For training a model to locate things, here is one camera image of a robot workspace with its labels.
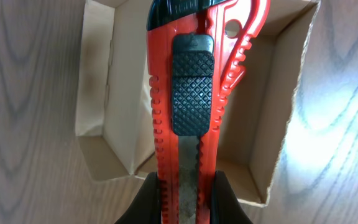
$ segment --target wood grain surface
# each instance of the wood grain surface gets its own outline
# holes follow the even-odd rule
[[[91,181],[73,134],[84,0],[0,0],[0,223],[114,223],[140,181]],[[267,208],[358,223],[358,1],[325,0]]]

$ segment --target red utility knife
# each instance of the red utility knife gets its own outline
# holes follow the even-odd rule
[[[196,223],[210,223],[219,127],[239,65],[262,28],[269,0],[154,0],[147,21],[150,95],[161,216],[178,223],[178,138],[197,136]],[[235,22],[234,36],[225,28]]]

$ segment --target open box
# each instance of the open box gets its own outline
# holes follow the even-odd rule
[[[151,2],[85,6],[75,133],[97,181],[157,170],[145,42]],[[247,74],[225,107],[216,164],[242,203],[269,201],[317,11],[314,1],[271,0],[264,28],[245,51]]]

